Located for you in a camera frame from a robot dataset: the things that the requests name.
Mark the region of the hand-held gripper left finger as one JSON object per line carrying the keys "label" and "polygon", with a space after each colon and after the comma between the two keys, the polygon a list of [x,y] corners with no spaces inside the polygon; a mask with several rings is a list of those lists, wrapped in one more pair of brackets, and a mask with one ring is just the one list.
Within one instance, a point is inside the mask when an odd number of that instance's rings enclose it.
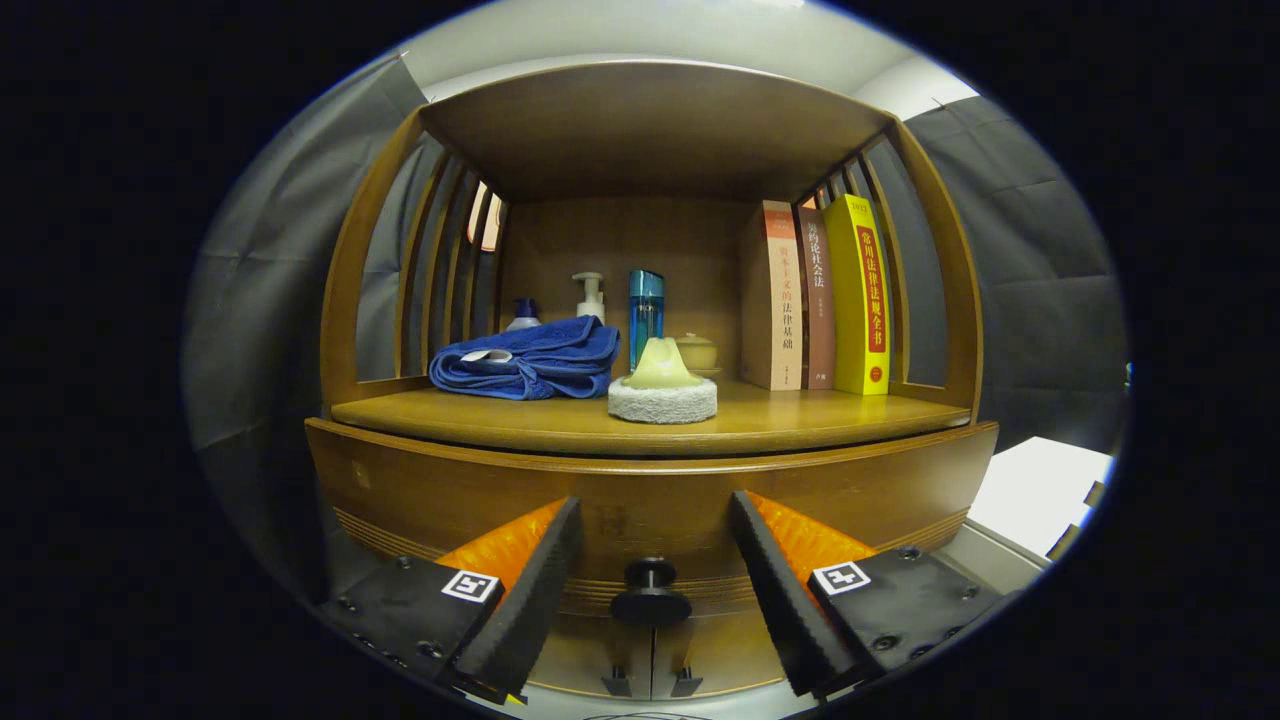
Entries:
{"label": "hand-held gripper left finger", "polygon": [[564,497],[431,561],[397,556],[320,609],[407,676],[497,705],[521,697],[582,546]]}

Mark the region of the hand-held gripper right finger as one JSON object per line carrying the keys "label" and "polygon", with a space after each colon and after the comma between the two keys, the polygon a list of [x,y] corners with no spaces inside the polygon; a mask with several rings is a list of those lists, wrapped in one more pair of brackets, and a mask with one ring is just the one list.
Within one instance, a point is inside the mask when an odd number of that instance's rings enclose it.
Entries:
{"label": "hand-held gripper right finger", "polygon": [[1004,596],[915,544],[873,550],[740,489],[730,528],[796,694],[877,682],[956,643]]}

